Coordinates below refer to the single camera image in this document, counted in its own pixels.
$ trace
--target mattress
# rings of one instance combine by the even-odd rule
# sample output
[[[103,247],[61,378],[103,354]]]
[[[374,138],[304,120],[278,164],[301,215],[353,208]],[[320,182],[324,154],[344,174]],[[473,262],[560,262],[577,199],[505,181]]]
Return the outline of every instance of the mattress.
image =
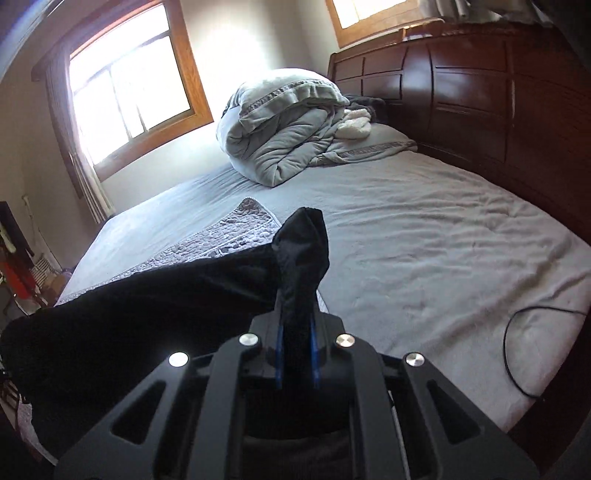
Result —
[[[588,311],[591,247],[532,204],[470,172],[405,151],[308,168],[273,189],[231,166],[119,214],[82,258],[62,298],[102,284],[216,222],[245,197],[280,221],[323,211],[330,268],[319,292],[346,330],[392,356],[420,351],[500,428],[532,401],[510,382],[510,315],[544,304]],[[517,381],[541,393],[583,324],[534,310],[509,331]]]

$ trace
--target wooden window frame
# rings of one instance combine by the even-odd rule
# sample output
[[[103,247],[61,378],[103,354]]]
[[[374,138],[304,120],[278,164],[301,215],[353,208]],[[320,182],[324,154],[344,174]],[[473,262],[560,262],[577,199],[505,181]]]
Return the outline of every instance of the wooden window frame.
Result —
[[[60,39],[58,45],[64,41],[69,42],[70,45],[78,45],[72,52],[73,57],[126,20],[160,4],[163,4],[166,10],[174,57],[190,109],[169,118],[147,132],[139,134],[94,165],[96,175],[100,181],[105,181],[111,175],[165,143],[213,122],[212,113],[205,97],[205,91],[199,78],[193,50],[189,42],[189,34],[184,22],[180,0],[141,0],[129,2],[123,7],[120,0],[110,0],[70,30]],[[31,71],[33,81],[41,80],[44,77],[45,69],[51,61],[52,51],[53,48],[33,67]],[[59,144],[60,138],[57,131],[56,136]],[[67,158],[64,157],[64,162],[66,162],[66,165],[68,162],[72,162],[69,155]]]
[[[371,17],[359,20],[350,27],[340,26],[339,15],[336,11],[333,0],[326,0],[326,6],[329,9],[330,19],[335,28],[336,39],[339,48],[344,48],[372,35],[390,30],[395,27],[405,27],[411,24],[420,23],[421,18],[405,18],[405,14],[411,10],[418,9],[417,0],[406,0],[398,5],[382,10]]]

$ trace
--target silver screw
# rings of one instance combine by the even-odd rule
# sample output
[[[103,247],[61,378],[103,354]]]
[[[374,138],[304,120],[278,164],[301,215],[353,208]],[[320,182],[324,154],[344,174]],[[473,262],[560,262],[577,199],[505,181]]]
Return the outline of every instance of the silver screw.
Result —
[[[353,335],[349,335],[348,333],[341,333],[336,338],[336,343],[344,348],[348,348],[355,343],[355,337]]]
[[[176,352],[168,357],[168,363],[173,367],[182,367],[189,361],[189,356],[184,352]]]
[[[417,352],[409,353],[406,360],[411,367],[420,367],[425,363],[425,357]]]
[[[244,346],[252,346],[258,343],[258,337],[254,333],[245,333],[244,335],[240,335],[238,341]]]

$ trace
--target folded comforter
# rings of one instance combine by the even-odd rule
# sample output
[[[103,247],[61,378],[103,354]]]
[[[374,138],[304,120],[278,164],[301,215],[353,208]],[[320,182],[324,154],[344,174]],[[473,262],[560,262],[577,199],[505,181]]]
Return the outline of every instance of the folded comforter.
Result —
[[[236,170],[274,187],[326,152],[348,104],[322,75],[274,70],[230,98],[217,140]]]

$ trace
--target black cable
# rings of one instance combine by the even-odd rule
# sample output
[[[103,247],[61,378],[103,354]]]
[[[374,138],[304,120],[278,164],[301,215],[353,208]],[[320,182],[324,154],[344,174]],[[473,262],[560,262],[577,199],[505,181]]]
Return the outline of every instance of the black cable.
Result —
[[[585,312],[581,312],[580,310],[562,309],[559,307],[550,307],[548,305],[531,305],[529,307],[525,307],[523,309],[517,310],[513,315],[511,315],[511,318],[507,322],[507,326],[505,327],[505,334],[503,335],[503,361],[505,363],[505,370],[507,372],[507,375],[509,375],[509,379],[513,382],[513,384],[515,385],[515,388],[517,388],[517,390],[519,390],[526,397],[531,398],[532,400],[539,400],[541,398],[539,395],[527,393],[523,388],[521,388],[521,386],[517,383],[517,380],[515,380],[515,378],[511,374],[511,370],[509,369],[509,363],[507,363],[507,333],[509,332],[509,326],[511,325],[511,322],[520,313],[528,312],[530,310],[535,310],[535,309],[555,310],[557,312],[575,313],[575,314],[583,315],[583,316],[587,316],[587,314]]]

